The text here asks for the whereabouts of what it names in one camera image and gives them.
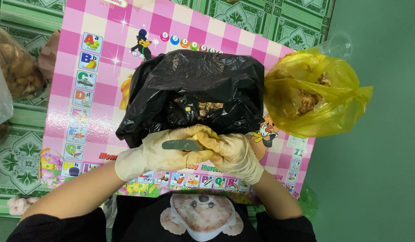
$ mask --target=knife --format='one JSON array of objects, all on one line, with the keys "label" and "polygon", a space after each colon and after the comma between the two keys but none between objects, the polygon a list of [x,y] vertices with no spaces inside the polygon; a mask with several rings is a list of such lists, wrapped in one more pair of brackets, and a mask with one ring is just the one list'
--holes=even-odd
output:
[{"label": "knife", "polygon": [[201,151],[205,149],[205,147],[198,140],[169,140],[163,142],[162,148],[185,151]]}]

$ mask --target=pink checkered placemat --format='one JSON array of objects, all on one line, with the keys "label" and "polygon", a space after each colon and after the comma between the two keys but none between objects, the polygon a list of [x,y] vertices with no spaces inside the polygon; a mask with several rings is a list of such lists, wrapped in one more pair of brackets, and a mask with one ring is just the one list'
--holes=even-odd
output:
[{"label": "pink checkered placemat", "polygon": [[[126,7],[109,2],[67,1],[41,154],[41,181],[51,188],[116,159],[128,148],[115,131],[125,113],[120,105],[125,99],[126,81],[140,63],[150,58],[143,55],[147,49],[156,56],[189,49],[195,42],[200,51],[251,55],[264,64],[265,72],[280,57],[294,51],[167,0],[144,5],[129,0]],[[132,51],[139,43],[137,37],[150,41],[149,46]],[[247,137],[260,163],[297,198],[315,139],[299,139],[276,130],[267,110],[264,115],[261,130]],[[185,174],[180,186],[173,186],[171,181],[165,185],[160,177],[164,173],[152,173],[132,181],[118,193],[157,196],[146,191],[157,188],[161,194],[183,189],[189,174],[199,174],[199,182],[206,179],[202,175],[224,177],[226,184],[234,181],[227,174],[212,171],[211,166],[207,162],[204,169],[199,165],[179,171]],[[236,190],[216,190],[251,193],[250,187],[240,189],[241,181],[235,182]],[[137,184],[142,189],[134,188]]]}]

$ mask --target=alphabet chart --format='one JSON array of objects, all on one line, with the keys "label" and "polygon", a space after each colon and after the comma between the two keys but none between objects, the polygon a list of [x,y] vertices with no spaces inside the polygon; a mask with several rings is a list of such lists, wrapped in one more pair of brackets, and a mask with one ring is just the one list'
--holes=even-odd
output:
[{"label": "alphabet chart", "polygon": [[[125,114],[135,69],[161,53],[192,51],[251,55],[265,72],[294,50],[167,0],[67,0],[41,151],[41,182],[55,188],[114,161],[128,149],[115,131]],[[314,138],[279,130],[264,110],[246,134],[260,164],[298,198]],[[180,171],[150,171],[120,195],[157,197],[173,190],[257,200],[245,180],[210,161]]]}]

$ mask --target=clear plastic cup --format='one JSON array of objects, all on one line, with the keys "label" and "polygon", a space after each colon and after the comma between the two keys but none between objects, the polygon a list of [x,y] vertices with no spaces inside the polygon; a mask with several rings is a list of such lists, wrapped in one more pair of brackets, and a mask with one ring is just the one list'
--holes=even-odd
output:
[{"label": "clear plastic cup", "polygon": [[321,54],[347,60],[352,53],[352,40],[345,32],[335,33],[331,39],[315,46]]}]

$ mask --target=banana illustration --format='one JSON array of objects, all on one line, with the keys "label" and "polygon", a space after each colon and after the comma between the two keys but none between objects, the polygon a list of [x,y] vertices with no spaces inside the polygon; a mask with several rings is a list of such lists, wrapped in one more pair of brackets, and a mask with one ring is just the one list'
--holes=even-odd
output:
[{"label": "banana illustration", "polygon": [[94,69],[97,66],[97,61],[91,59],[90,62],[85,66],[86,68]]}]

